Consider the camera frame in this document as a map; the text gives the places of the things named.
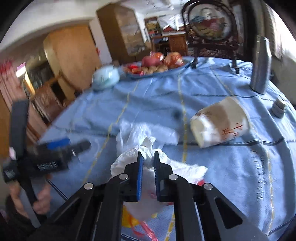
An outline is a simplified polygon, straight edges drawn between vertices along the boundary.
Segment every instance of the silver screw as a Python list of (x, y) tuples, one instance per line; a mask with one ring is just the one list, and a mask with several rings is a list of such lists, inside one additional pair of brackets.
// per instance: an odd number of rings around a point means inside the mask
[(121, 174), (119, 175), (119, 179), (121, 179), (121, 180), (126, 180), (126, 179), (128, 179), (128, 175), (125, 174), (125, 173), (121, 173)]
[(205, 190), (212, 190), (212, 189), (213, 189), (213, 185), (210, 184), (210, 183), (205, 183), (205, 184), (204, 184), (204, 189), (205, 189)]
[(86, 183), (83, 187), (86, 190), (91, 190), (94, 187), (94, 185), (92, 183)]
[(169, 179), (171, 180), (177, 180), (178, 179), (178, 176), (176, 174), (171, 174), (168, 176)]

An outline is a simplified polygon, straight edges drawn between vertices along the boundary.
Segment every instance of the blue tablecloth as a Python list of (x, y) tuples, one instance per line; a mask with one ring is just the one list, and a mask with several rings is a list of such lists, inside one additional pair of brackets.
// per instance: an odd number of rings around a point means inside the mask
[[(107, 182), (116, 159), (120, 120), (160, 124), (180, 134), (179, 145), (163, 147), (169, 158), (208, 167), (205, 181), (213, 183), (270, 240), (277, 240), (296, 212), (296, 112), (271, 82), (264, 95), (250, 89), (251, 63), (238, 61), (240, 74), (230, 66), (230, 60), (199, 58), (196, 69), (157, 78), (126, 78), (111, 89), (85, 92), (53, 123), (42, 141), (88, 139), (91, 149), (73, 160), (68, 171), (56, 173), (52, 182), (68, 197), (85, 182)], [(190, 132), (190, 118), (229, 95), (236, 96), (248, 111), (250, 133), (200, 149)], [(288, 103), (282, 119), (270, 111), (278, 96)], [(64, 201), (54, 191), (52, 196), (54, 212)], [(172, 214), (173, 207), (167, 206), (157, 218), (147, 221), (159, 240), (175, 240), (174, 229), (169, 230)], [(137, 237), (129, 228), (122, 228), (122, 239), (149, 240)]]

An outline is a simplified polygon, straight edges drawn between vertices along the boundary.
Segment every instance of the wooden desk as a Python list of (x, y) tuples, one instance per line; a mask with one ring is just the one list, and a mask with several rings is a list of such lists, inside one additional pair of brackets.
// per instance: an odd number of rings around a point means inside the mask
[(152, 50), (156, 52), (156, 45), (164, 45), (165, 43), (155, 44), (155, 39), (168, 38), (168, 45), (171, 52), (179, 52), (182, 56), (187, 56), (187, 43), (185, 34), (168, 34), (164, 36), (154, 36), (152, 40)]

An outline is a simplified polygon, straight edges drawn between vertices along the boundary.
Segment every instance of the paper cup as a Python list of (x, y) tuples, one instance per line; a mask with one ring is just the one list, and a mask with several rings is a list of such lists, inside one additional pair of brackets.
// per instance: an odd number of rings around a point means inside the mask
[(201, 109), (190, 120), (190, 127), (200, 148), (216, 145), (250, 130), (248, 113), (234, 97)]

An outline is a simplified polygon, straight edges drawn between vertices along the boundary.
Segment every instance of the blue tray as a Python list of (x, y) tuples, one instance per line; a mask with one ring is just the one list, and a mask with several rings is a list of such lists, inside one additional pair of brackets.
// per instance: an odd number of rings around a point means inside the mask
[(183, 66), (178, 67), (178, 68), (174, 68), (174, 69), (169, 69), (168, 71), (155, 72), (153, 74), (146, 74), (146, 75), (126, 73), (126, 76), (130, 77), (131, 79), (143, 79), (143, 78), (163, 77), (163, 76), (167, 76), (167, 75), (177, 74), (180, 71), (182, 71), (183, 69), (187, 68), (191, 64), (191, 62), (188, 60), (183, 59), (183, 61), (184, 61)]

